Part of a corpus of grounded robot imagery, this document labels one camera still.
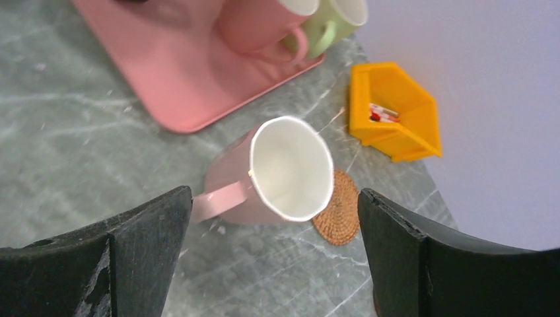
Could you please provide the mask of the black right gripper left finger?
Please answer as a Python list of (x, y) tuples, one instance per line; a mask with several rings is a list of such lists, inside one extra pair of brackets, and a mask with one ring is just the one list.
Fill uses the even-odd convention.
[(188, 227), (179, 186), (97, 223), (1, 249), (2, 316), (160, 316)]

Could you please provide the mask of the pink mug white inside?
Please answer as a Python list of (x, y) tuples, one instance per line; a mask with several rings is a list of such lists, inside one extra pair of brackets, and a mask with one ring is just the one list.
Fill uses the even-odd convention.
[(319, 133), (293, 116), (273, 118), (231, 143), (209, 166), (190, 220), (301, 223), (330, 202), (333, 158)]

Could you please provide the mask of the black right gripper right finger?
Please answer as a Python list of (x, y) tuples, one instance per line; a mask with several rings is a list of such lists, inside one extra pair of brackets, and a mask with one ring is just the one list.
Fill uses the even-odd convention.
[(559, 250), (482, 240), (365, 188), (357, 203), (378, 316), (558, 316)]

